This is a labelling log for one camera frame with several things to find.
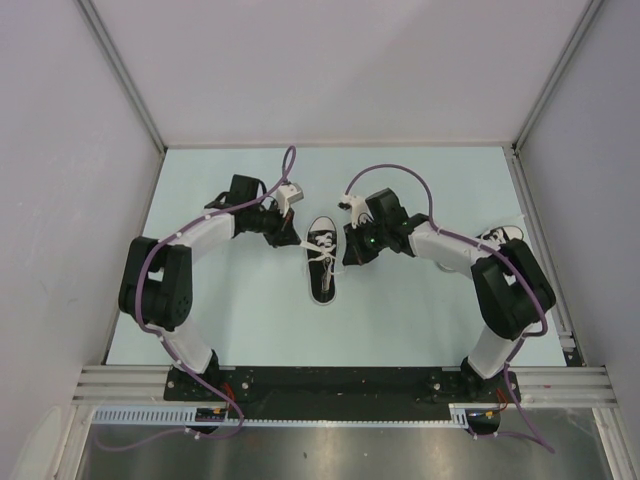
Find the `purple cable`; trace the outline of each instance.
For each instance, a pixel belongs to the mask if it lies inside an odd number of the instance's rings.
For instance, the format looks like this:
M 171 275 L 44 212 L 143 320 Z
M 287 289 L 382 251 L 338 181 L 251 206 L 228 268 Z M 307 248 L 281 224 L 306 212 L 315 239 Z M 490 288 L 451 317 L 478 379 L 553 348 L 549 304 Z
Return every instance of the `purple cable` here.
M 542 306 L 540 305 L 540 302 L 538 301 L 537 297 L 535 296 L 535 293 L 533 293 L 533 290 L 531 289 L 531 287 L 529 286 L 529 284 L 527 283 L 525 278 L 522 276 L 522 274 L 515 267 L 515 265 L 513 265 L 513 263 L 511 263 L 511 261 L 509 261 L 509 259 L 507 257 L 505 257 L 504 255 L 502 255 L 499 251 L 497 251 L 497 250 L 495 250 L 495 249 L 493 249 L 493 248 L 491 248 L 491 247 L 489 247 L 487 245 L 484 245 L 482 242 L 480 242 L 479 240 L 477 240 L 475 238 L 466 237 L 464 235 L 460 235 L 459 233 L 451 232 L 449 230 L 445 230 L 443 228 L 438 227 L 438 225 L 436 224 L 435 220 L 433 219 L 433 195 L 431 194 L 431 189 L 429 188 L 429 185 L 427 185 L 427 182 L 425 182 L 424 179 L 420 175 L 418 175 L 415 171 L 411 170 L 410 168 L 404 167 L 402 165 L 396 165 L 396 164 L 393 164 L 393 163 L 382 163 L 382 164 L 379 164 L 379 165 L 373 165 L 371 167 L 365 168 L 360 173 L 358 173 L 355 177 L 353 177 L 353 180 L 351 180 L 351 182 L 347 186 L 347 189 L 345 191 L 345 195 L 349 194 L 349 192 L 351 191 L 351 188 L 353 188 L 353 185 L 365 173 L 371 172 L 372 170 L 378 170 L 380 168 L 392 168 L 392 169 L 396 169 L 396 170 L 402 170 L 403 172 L 406 172 L 406 173 L 412 175 L 414 178 L 416 178 L 422 184 L 422 186 L 424 187 L 425 191 L 427 192 L 427 198 L 429 199 L 429 224 L 431 225 L 431 228 L 433 228 L 439 234 L 441 233 L 441 234 L 446 235 L 448 237 L 455 238 L 456 240 L 460 240 L 462 242 L 468 243 L 469 245 L 472 245 L 474 247 L 480 248 L 481 250 L 484 250 L 485 252 L 490 253 L 491 255 L 494 255 L 496 258 L 498 258 L 502 263 L 504 263 L 507 266 L 507 268 L 511 271 L 511 273 L 516 277 L 516 280 L 518 281 L 518 283 L 522 286 L 522 288 L 526 292 L 527 296 L 529 297 L 529 299 L 533 303 L 533 306 L 534 306 L 534 308 L 536 310 L 536 313 L 540 317 L 540 322 L 542 324 L 540 331 L 539 332 L 525 332 L 525 333 L 522 334 L 522 337 L 518 341 L 518 344 L 516 345 L 516 347 L 511 352 L 511 355 L 509 355 L 509 357 L 505 361 L 504 369 L 503 369 L 503 375 L 504 375 L 505 383 L 506 383 L 506 386 L 507 386 L 507 391 L 509 392 L 509 395 L 511 396 L 511 399 L 512 399 L 514 405 L 518 409 L 518 412 L 520 412 L 520 415 L 522 416 L 522 419 L 525 421 L 525 423 L 527 424 L 527 426 L 529 427 L 531 432 L 535 435 L 535 438 L 530 436 L 530 435 L 526 435 L 524 433 L 518 433 L 518 432 L 502 432 L 502 433 L 498 433 L 497 435 L 493 435 L 493 434 L 477 435 L 475 432 L 473 432 L 471 427 L 469 427 L 469 433 L 474 435 L 474 438 L 477 438 L 477 437 L 492 437 L 492 438 L 495 438 L 496 436 L 526 438 L 527 440 L 531 440 L 531 441 L 537 443 L 538 445 L 541 445 L 542 447 L 546 448 L 549 452 L 555 453 L 554 448 L 551 445 L 549 445 L 549 443 L 542 437 L 542 435 L 540 434 L 540 431 L 536 428 L 536 426 L 527 417 L 526 413 L 524 412 L 524 409 L 522 408 L 522 405 L 520 405 L 520 402 L 518 401 L 518 398 L 516 397 L 515 392 L 511 388 L 511 381 L 509 380 L 509 363 L 511 362 L 511 360 L 513 360 L 513 358 L 516 356 L 516 354 L 522 348 L 522 345 L 524 344 L 524 339 L 528 338 L 528 337 L 542 337 L 543 335 L 546 335 L 546 333 L 549 331 L 549 325 L 547 323 L 547 319 L 546 319 L 546 316 L 544 314 L 544 310 L 542 309 Z
M 289 154 L 291 154 L 291 160 L 289 162 L 289 165 L 287 166 L 287 158 L 289 157 Z M 173 347 L 171 347 L 171 345 L 168 344 L 168 342 L 165 341 L 164 337 L 162 336 L 162 334 L 156 330 L 152 330 L 150 328 L 148 328 L 145 323 L 144 320 L 142 318 L 142 291 L 143 291 L 143 286 L 144 286 L 144 282 L 147 278 L 147 273 L 149 272 L 149 268 L 151 267 L 151 262 L 153 261 L 154 257 L 156 256 L 156 254 L 158 253 L 158 251 L 160 251 L 160 249 L 162 247 L 164 247 L 165 245 L 167 245 L 168 243 L 176 240 L 177 238 L 179 238 L 180 236 L 182 236 L 182 234 L 184 234 L 185 232 L 189 231 L 190 229 L 192 229 L 193 227 L 195 227 L 196 225 L 200 224 L 201 222 L 204 222 L 206 220 L 209 220 L 213 217 L 217 217 L 218 215 L 222 215 L 224 213 L 231 213 L 231 212 L 235 212 L 238 210 L 241 210 L 243 208 L 246 207 L 250 207 L 252 205 L 256 205 L 256 204 L 261 204 L 266 198 L 268 198 L 269 196 L 271 196 L 280 185 L 282 185 L 283 183 L 285 183 L 288 180 L 288 176 L 291 173 L 291 170 L 293 169 L 293 165 L 296 161 L 296 147 L 291 145 L 289 148 L 287 148 L 287 151 L 284 153 L 284 158 L 282 160 L 282 177 L 280 177 L 280 180 L 278 180 L 276 182 L 276 184 L 271 187 L 269 190 L 267 190 L 262 196 L 251 200 L 250 202 L 246 202 L 246 203 L 242 203 L 240 205 L 235 205 L 233 207 L 229 207 L 229 208 L 225 208 L 224 210 L 217 210 L 215 212 L 212 213 L 207 213 L 204 215 L 201 215 L 200 217 L 192 220 L 191 222 L 187 223 L 185 226 L 183 226 L 180 230 L 178 230 L 176 233 L 173 233 L 171 235 L 169 235 L 167 238 L 165 238 L 164 240 L 158 242 L 149 252 L 149 254 L 147 255 L 147 258 L 145 258 L 144 263 L 142 264 L 142 268 L 140 269 L 140 275 L 138 276 L 138 284 L 136 285 L 136 294 L 135 294 L 135 304 L 134 304 L 134 313 L 135 313 L 135 321 L 138 323 L 138 326 L 140 327 L 140 329 L 142 331 L 144 331 L 145 333 L 151 333 L 155 336 L 158 337 L 158 339 L 160 340 L 160 343 L 162 343 L 162 346 L 164 347 L 164 349 L 166 350 L 166 352 L 169 354 L 169 356 L 171 357 L 171 359 L 176 362 L 176 364 L 178 364 L 182 370 L 184 372 L 186 372 L 191 378 L 193 378 L 196 382 L 198 382 L 200 385 L 202 385 L 203 387 L 205 387 L 207 390 L 213 392 L 215 395 L 217 395 L 218 397 L 220 397 L 221 399 L 223 399 L 225 402 L 227 402 L 229 405 L 231 405 L 231 407 L 238 413 L 238 425 L 236 425 L 236 427 L 225 434 L 219 434 L 219 435 L 214 435 L 214 434 L 204 434 L 204 433 L 200 433 L 199 436 L 204 437 L 204 438 L 213 438 L 213 439 L 224 439 L 224 438 L 229 438 L 232 437 L 233 435 L 235 435 L 236 433 L 238 433 L 240 431 L 240 429 L 242 428 L 242 424 L 244 423 L 244 414 L 242 413 L 242 410 L 240 409 L 240 407 L 238 406 L 238 404 L 236 402 L 233 401 L 233 399 L 231 399 L 229 396 L 225 395 L 223 392 L 221 392 L 220 390 L 218 390 L 217 388 L 215 388 L 213 385 L 209 385 L 209 383 L 205 382 L 204 380 L 202 380 L 198 374 L 193 371 L 189 366 L 185 365 L 184 362 L 182 362 L 182 360 L 180 360 L 180 357 L 178 356 L 178 354 L 175 352 L 175 350 L 173 349 Z M 164 437 L 165 435 L 169 435 L 169 434 L 173 434 L 173 433 L 177 433 L 178 431 L 184 431 L 184 429 L 171 429 L 171 430 L 166 430 L 164 432 L 160 432 L 156 435 L 153 435 L 145 440 L 141 440 L 140 442 L 134 443 L 132 445 L 127 445 L 124 447 L 108 447 L 106 445 L 103 445 L 102 443 L 100 443 L 97 439 L 96 439 L 96 445 L 106 451 L 110 451 L 110 452 L 123 452 L 123 451 L 127 451 L 133 448 L 137 448 L 140 445 L 144 445 L 148 442 L 151 442 L 157 438 L 160 437 Z

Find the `purple cord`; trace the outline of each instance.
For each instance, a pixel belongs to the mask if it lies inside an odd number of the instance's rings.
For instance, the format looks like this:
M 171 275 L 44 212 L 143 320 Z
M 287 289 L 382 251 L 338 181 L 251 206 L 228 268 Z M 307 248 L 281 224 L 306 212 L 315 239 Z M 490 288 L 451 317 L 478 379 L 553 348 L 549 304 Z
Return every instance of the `purple cord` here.
M 291 160 L 289 162 L 289 165 L 287 166 L 287 158 L 289 157 L 289 154 L 291 154 Z M 254 200 L 251 200 L 250 202 L 225 208 L 224 210 L 217 210 L 212 213 L 207 213 L 187 223 L 176 233 L 173 233 L 169 235 L 167 238 L 165 238 L 164 240 L 158 242 L 147 255 L 147 258 L 145 258 L 144 263 L 142 264 L 142 268 L 140 269 L 140 275 L 138 276 L 138 284 L 136 285 L 136 295 L 135 295 L 135 304 L 134 304 L 134 313 L 135 313 L 134 319 L 138 323 L 138 326 L 140 327 L 140 329 L 145 333 L 151 333 L 157 336 L 158 339 L 160 340 L 160 343 L 162 343 L 162 346 L 164 347 L 166 352 L 169 354 L 171 359 L 174 362 L 176 362 L 176 364 L 178 364 L 182 368 L 182 370 L 184 370 L 184 372 L 186 372 L 191 378 L 193 378 L 196 382 L 198 382 L 200 385 L 205 387 L 207 390 L 210 390 L 211 392 L 216 394 L 218 397 L 223 399 L 225 402 L 227 402 L 229 405 L 231 405 L 231 407 L 238 413 L 238 419 L 239 419 L 238 425 L 236 425 L 236 427 L 231 432 L 221 434 L 221 435 L 200 433 L 199 435 L 201 437 L 212 438 L 212 439 L 224 439 L 224 438 L 232 437 L 233 435 L 238 433 L 242 428 L 242 424 L 244 423 L 244 414 L 242 413 L 242 410 L 240 409 L 238 404 L 233 401 L 233 399 L 225 395 L 223 392 L 215 388 L 213 385 L 209 385 L 209 383 L 202 380 L 195 371 L 193 371 L 189 366 L 185 365 L 184 362 L 180 360 L 180 357 L 175 352 L 173 347 L 169 345 L 168 342 L 165 341 L 164 337 L 160 332 L 156 330 L 152 330 L 145 325 L 144 320 L 142 318 L 142 291 L 143 291 L 144 282 L 147 278 L 147 273 L 149 272 L 149 268 L 151 267 L 151 262 L 153 261 L 153 258 L 156 256 L 156 254 L 162 247 L 174 241 L 175 239 L 179 238 L 179 236 L 182 236 L 182 234 L 186 233 L 196 225 L 206 220 L 209 220 L 213 217 L 217 217 L 218 215 L 222 215 L 223 213 L 231 213 L 246 207 L 250 207 L 252 205 L 261 204 L 266 198 L 271 196 L 278 189 L 280 185 L 282 185 L 288 180 L 288 176 L 291 173 L 291 170 L 293 169 L 293 165 L 295 161 L 296 161 L 296 147 L 291 145 L 289 148 L 287 148 L 287 151 L 284 153 L 284 158 L 282 160 L 282 177 L 280 177 L 280 180 L 278 180 L 273 187 L 271 187 L 268 191 L 266 191 L 262 196 Z M 179 431 L 183 432 L 184 429 L 165 430 L 164 432 L 160 432 L 145 440 L 141 440 L 140 442 L 134 443 L 132 445 L 127 445 L 124 447 L 108 447 L 100 443 L 97 439 L 96 439 L 96 445 L 99 448 L 109 452 L 124 452 L 133 448 L 137 448 L 140 445 L 144 445 L 147 442 L 151 442 L 157 438 L 163 437 L 165 435 L 177 433 Z
M 531 440 L 531 441 L 537 443 L 538 445 L 543 446 L 549 452 L 555 453 L 554 448 L 551 445 L 549 445 L 549 443 L 542 437 L 542 435 L 540 434 L 540 431 L 536 428 L 536 426 L 531 422 L 531 420 L 529 420 L 529 418 L 525 414 L 524 409 L 522 408 L 522 405 L 520 405 L 520 402 L 518 401 L 518 398 L 516 397 L 515 392 L 511 388 L 511 381 L 509 380 L 509 363 L 511 362 L 511 360 L 513 360 L 513 358 L 516 356 L 516 354 L 522 348 L 522 345 L 524 344 L 524 339 L 528 338 L 528 337 L 542 337 L 543 335 L 546 335 L 546 333 L 549 331 L 549 325 L 547 323 L 547 318 L 546 318 L 546 316 L 544 314 L 544 310 L 542 309 L 542 306 L 540 305 L 540 302 L 538 301 L 537 297 L 533 293 L 533 290 L 531 289 L 531 287 L 529 286 L 529 284 L 527 283 L 525 278 L 522 276 L 522 274 L 515 267 L 515 265 L 513 265 L 513 263 L 511 263 L 511 261 L 509 261 L 509 259 L 507 257 L 505 257 L 504 255 L 502 255 L 499 251 L 497 251 L 497 250 L 495 250 L 495 249 L 493 249 L 493 248 L 491 248 L 491 247 L 489 247 L 487 245 L 484 245 L 482 242 L 480 242 L 479 240 L 477 240 L 475 238 L 466 237 L 464 235 L 460 235 L 459 233 L 451 232 L 449 230 L 445 230 L 444 228 L 438 227 L 438 225 L 436 224 L 435 220 L 433 219 L 433 195 L 431 194 L 431 189 L 429 188 L 429 185 L 427 185 L 427 182 L 425 182 L 424 179 L 420 175 L 418 175 L 415 171 L 411 170 L 410 168 L 404 167 L 402 165 L 396 165 L 396 164 L 393 164 L 393 163 L 382 163 L 382 164 L 379 164 L 379 165 L 374 165 L 374 166 L 365 168 L 360 173 L 358 173 L 355 177 L 353 177 L 353 180 L 351 180 L 351 182 L 347 186 L 347 190 L 345 191 L 345 195 L 349 194 L 349 192 L 351 191 L 351 188 L 353 188 L 353 185 L 365 173 L 368 173 L 368 172 L 370 172 L 372 170 L 378 170 L 380 168 L 393 168 L 393 169 L 397 169 L 397 170 L 402 170 L 403 172 L 406 172 L 406 173 L 412 175 L 413 177 L 415 177 L 422 184 L 422 186 L 424 187 L 425 191 L 427 192 L 427 198 L 429 199 L 429 224 L 431 225 L 431 228 L 433 228 L 439 234 L 441 233 L 441 234 L 446 235 L 448 237 L 455 238 L 456 240 L 460 240 L 462 242 L 468 243 L 469 245 L 472 245 L 474 247 L 480 248 L 481 250 L 484 250 L 485 252 L 490 253 L 491 255 L 494 255 L 496 258 L 498 258 L 502 263 L 504 263 L 507 266 L 507 268 L 511 271 L 511 273 L 516 277 L 516 280 L 518 281 L 518 283 L 520 283 L 520 285 L 522 286 L 522 288 L 526 292 L 527 296 L 529 297 L 529 299 L 533 303 L 533 306 L 534 306 L 534 308 L 536 310 L 536 313 L 540 317 L 540 322 L 542 324 L 542 327 L 541 327 L 540 331 L 539 332 L 525 332 L 525 333 L 522 334 L 522 337 L 518 341 L 518 344 L 516 345 L 516 347 L 511 352 L 511 355 L 509 355 L 509 357 L 505 361 L 504 369 L 503 369 L 503 375 L 504 375 L 505 383 L 506 383 L 506 386 L 507 386 L 507 391 L 509 392 L 509 395 L 511 396 L 511 399 L 512 399 L 514 405 L 518 409 L 518 412 L 520 412 L 520 415 L 522 415 L 522 419 L 525 421 L 525 423 L 527 424 L 527 426 L 529 427 L 531 432 L 535 435 L 535 437 L 532 437 L 530 435 L 526 435 L 524 433 L 518 433 L 518 432 L 501 432 L 501 433 L 498 433 L 497 435 L 493 435 L 493 434 L 477 435 L 471 429 L 471 427 L 469 427 L 469 433 L 474 435 L 474 438 L 477 438 L 477 437 L 492 437 L 492 438 L 494 438 L 494 437 L 516 437 L 516 438 L 526 438 L 527 440 Z

